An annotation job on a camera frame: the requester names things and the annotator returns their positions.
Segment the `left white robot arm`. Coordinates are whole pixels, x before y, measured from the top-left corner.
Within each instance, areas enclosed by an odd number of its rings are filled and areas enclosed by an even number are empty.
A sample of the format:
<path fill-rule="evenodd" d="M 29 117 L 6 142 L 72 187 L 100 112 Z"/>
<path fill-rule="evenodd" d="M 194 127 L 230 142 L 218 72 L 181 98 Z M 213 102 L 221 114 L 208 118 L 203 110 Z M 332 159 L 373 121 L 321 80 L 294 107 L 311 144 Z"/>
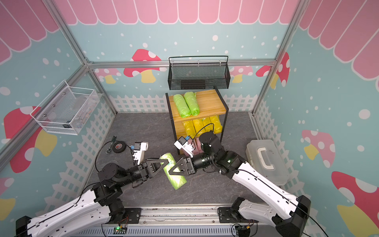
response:
<path fill-rule="evenodd" d="M 109 163 L 98 172 L 99 181 L 85 188 L 79 197 L 41 216 L 19 218 L 16 221 L 16 236 L 70 237 L 111 220 L 119 222 L 125 215 L 125 208 L 119 199 L 122 188 L 153 178 L 168 163 L 167 159 L 147 159 L 129 169 Z"/>

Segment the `pink trash bag roll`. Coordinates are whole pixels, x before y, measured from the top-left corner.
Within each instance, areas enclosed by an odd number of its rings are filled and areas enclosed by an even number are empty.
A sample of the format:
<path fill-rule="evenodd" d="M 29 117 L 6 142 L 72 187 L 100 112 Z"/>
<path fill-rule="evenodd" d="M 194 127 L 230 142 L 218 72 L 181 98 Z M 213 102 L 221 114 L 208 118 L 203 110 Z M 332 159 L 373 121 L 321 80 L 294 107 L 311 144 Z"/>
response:
<path fill-rule="evenodd" d="M 190 156 L 191 158 L 193 158 L 193 151 L 194 151 L 194 148 L 192 146 L 189 146 L 189 147 L 185 147 L 184 148 L 184 151 L 185 153 Z"/>

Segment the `green trash bag roll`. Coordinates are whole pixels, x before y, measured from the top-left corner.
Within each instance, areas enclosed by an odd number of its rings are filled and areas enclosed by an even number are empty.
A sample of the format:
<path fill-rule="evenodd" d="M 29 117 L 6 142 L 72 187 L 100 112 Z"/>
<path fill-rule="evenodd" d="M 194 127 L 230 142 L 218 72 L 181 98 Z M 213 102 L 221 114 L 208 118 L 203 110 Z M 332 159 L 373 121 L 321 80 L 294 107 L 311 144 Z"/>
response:
<path fill-rule="evenodd" d="M 197 102 L 197 97 L 195 92 L 186 92 L 184 94 L 184 99 L 187 103 L 187 106 L 191 112 L 192 116 L 198 116 L 200 114 L 200 106 Z"/>
<path fill-rule="evenodd" d="M 178 113 L 180 117 L 187 118 L 191 116 L 191 111 L 184 99 L 184 97 L 181 94 L 176 94 L 173 96 L 174 103 L 176 105 L 176 108 L 178 110 Z"/>

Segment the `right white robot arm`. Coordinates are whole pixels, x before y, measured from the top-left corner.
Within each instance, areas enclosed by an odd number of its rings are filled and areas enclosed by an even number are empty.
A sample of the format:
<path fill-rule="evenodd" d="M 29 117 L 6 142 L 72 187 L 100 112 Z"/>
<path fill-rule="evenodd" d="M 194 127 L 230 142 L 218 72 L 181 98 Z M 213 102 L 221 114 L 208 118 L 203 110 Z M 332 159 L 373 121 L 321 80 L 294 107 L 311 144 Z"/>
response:
<path fill-rule="evenodd" d="M 193 154 L 194 147 L 188 139 L 180 137 L 174 143 L 177 149 L 185 150 L 188 156 L 170 169 L 170 175 L 190 176 L 199 169 L 215 167 L 222 175 L 243 185 L 265 202 L 258 204 L 239 197 L 225 213 L 220 213 L 221 220 L 264 223 L 273 226 L 283 237 L 303 235 L 311 207 L 307 197 L 297 197 L 273 184 L 245 158 L 225 150 L 212 131 L 202 134 L 199 141 L 203 152 L 197 155 Z"/>

